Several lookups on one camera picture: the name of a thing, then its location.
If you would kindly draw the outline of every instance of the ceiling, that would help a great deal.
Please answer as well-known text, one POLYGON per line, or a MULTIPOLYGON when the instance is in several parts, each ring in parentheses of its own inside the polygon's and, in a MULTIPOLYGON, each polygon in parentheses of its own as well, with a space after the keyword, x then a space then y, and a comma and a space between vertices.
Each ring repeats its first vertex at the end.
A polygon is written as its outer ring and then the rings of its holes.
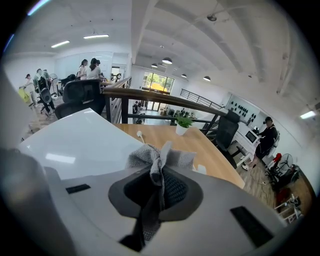
POLYGON ((93 43, 130 44, 131 9, 131 0, 51 0, 27 16, 14 35, 9 53, 59 53, 93 43), (109 37, 83 38, 103 34, 109 37), (51 48, 64 41, 70 43, 51 48))
MULTIPOLYGON (((210 76, 212 84, 252 102, 262 95, 272 97, 291 116, 320 102, 312 53, 290 18, 273 2, 158 0, 150 12, 136 65, 150 68, 157 63, 156 69, 166 72, 159 64, 170 57, 174 76, 186 74, 191 82, 210 76), (209 14, 216 21, 209 21, 209 14)), ((305 123, 313 130, 320 125, 317 119, 305 123)))

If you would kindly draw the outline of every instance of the gray cloth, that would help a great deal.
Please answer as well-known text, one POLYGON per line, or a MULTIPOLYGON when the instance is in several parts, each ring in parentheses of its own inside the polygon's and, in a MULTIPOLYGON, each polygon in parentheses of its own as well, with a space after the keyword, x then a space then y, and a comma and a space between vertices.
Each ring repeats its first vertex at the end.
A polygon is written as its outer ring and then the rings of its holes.
POLYGON ((195 152, 185 152, 171 149, 172 142, 167 141, 162 149, 153 145, 144 144, 139 149, 133 151, 126 162, 126 168, 152 164, 150 178, 155 186, 161 187, 161 204, 165 207, 164 193, 165 182, 162 169, 165 165, 177 166, 187 170, 192 170, 194 165, 195 152))

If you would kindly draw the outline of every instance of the wooden floor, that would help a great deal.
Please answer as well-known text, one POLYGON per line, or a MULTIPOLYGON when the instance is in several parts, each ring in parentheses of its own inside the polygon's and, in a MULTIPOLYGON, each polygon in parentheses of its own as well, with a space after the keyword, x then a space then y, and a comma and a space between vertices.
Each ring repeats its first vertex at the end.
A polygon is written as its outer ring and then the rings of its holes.
MULTIPOLYGON (((229 147, 229 152, 232 154, 237 151, 238 143, 232 144, 229 147)), ((234 157, 235 162, 240 161, 241 153, 234 157)), ((265 176, 265 168, 261 162, 251 171, 244 170, 239 166, 236 171, 243 179, 245 185, 244 190, 250 195, 256 197, 265 205, 274 208, 276 204, 276 194, 273 192, 268 178, 265 176)))
MULTIPOLYGON (((55 107, 62 104, 63 103, 62 97, 59 96, 57 100, 53 101, 53 103, 55 107)), ((29 124, 29 127, 31 128, 31 130, 29 129, 27 131, 23 139, 28 138, 33 133, 39 131, 40 129, 58 120, 54 113, 52 113, 51 116, 49 117, 45 115, 45 111, 42 112, 43 114, 40 114, 40 110, 42 106, 43 106, 42 104, 38 104, 36 106, 36 114, 37 114, 39 123, 32 121, 29 124)), ((106 118, 105 110, 103 110, 102 116, 106 118)), ((236 145, 237 143, 230 146, 229 152, 231 154, 237 150, 236 145)), ((240 157, 241 157, 241 154, 238 154, 237 156, 234 157, 236 163, 240 161, 240 157)), ((275 207, 275 201, 276 201, 275 193, 272 191, 271 186, 269 185, 269 182, 268 182, 268 178, 265 176, 265 169, 262 163, 258 163, 257 166, 252 171, 246 171, 241 166, 238 167, 236 171, 240 174, 241 178, 245 183, 245 186, 243 189, 246 192, 258 198, 265 205, 271 208, 275 207)))

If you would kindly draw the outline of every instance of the floor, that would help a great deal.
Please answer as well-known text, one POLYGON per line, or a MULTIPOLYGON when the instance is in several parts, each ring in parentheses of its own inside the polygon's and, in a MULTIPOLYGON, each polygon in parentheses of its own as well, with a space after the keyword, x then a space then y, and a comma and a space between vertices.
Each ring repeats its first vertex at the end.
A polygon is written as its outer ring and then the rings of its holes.
MULTIPOLYGON (((232 144, 228 151, 233 154, 237 151, 236 146, 239 146, 237 142, 232 144)), ((241 156, 242 155, 240 153, 234 157, 236 163, 240 161, 241 156)), ((243 188, 244 191, 256 197, 271 208, 276 206, 276 194, 273 192, 268 178, 265 176, 265 168, 261 162, 259 162, 251 171, 246 171, 241 166, 239 166, 236 171, 245 183, 243 188)))
MULTIPOLYGON (((62 97, 58 97, 57 100, 54 102, 55 106, 58 106, 63 103, 62 97)), ((45 115, 45 111, 40 113, 42 104, 38 104, 35 107, 35 112, 38 118, 38 122, 32 121, 29 124, 29 130, 26 132, 23 139, 28 138, 33 133, 39 131, 40 129, 50 125, 51 123, 55 122, 57 119, 56 115, 52 113, 49 117, 45 115)), ((140 113, 145 113, 146 115, 152 116, 160 116, 160 113, 153 110, 141 110, 140 113)), ((101 114, 104 118, 106 118, 106 111, 103 110, 101 114)), ((162 119, 146 119, 144 121, 145 125, 170 125, 169 121, 162 120, 162 119)), ((229 152, 232 154, 234 153, 237 148, 237 143, 232 144, 229 148, 229 152)), ((235 162, 240 161, 241 154, 238 154, 234 157, 235 162)), ((236 169, 236 171, 240 174, 241 178, 243 179, 245 186, 244 190, 251 194, 252 196, 258 198, 261 202, 265 205, 274 208, 275 207, 275 193, 272 191, 271 186, 269 185, 268 178, 265 176, 265 168, 262 163, 258 163, 257 166, 252 171, 246 171, 241 166, 236 169)))

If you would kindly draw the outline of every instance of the red object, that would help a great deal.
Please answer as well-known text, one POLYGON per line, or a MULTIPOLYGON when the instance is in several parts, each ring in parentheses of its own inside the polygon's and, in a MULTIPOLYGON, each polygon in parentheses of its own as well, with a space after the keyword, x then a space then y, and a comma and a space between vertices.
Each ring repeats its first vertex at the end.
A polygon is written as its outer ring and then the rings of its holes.
POLYGON ((282 158, 282 155, 280 153, 277 153, 275 158, 273 159, 274 162, 280 161, 282 158))

